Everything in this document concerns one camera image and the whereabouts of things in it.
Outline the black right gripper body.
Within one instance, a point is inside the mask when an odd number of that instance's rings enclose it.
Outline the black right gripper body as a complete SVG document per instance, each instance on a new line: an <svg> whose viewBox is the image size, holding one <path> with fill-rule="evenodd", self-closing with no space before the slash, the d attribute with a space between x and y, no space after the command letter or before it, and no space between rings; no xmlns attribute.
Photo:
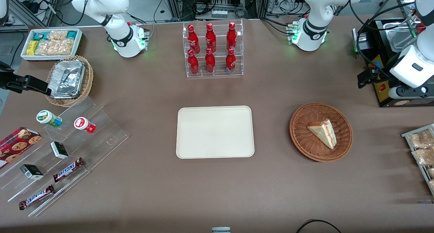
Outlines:
<svg viewBox="0 0 434 233"><path fill-rule="evenodd" d="M0 88L4 90L14 91L16 93L22 93L26 90L21 81L18 79L22 78L14 73L14 69L4 63L0 62Z"/></svg>

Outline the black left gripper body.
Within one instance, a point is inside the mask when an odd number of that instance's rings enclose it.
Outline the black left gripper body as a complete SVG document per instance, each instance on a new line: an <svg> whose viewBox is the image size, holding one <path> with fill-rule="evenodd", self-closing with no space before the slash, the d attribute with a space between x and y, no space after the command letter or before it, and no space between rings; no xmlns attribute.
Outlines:
<svg viewBox="0 0 434 233"><path fill-rule="evenodd" d="M380 71L378 68L367 68L365 69L365 74L365 86L391 80L387 74Z"/></svg>

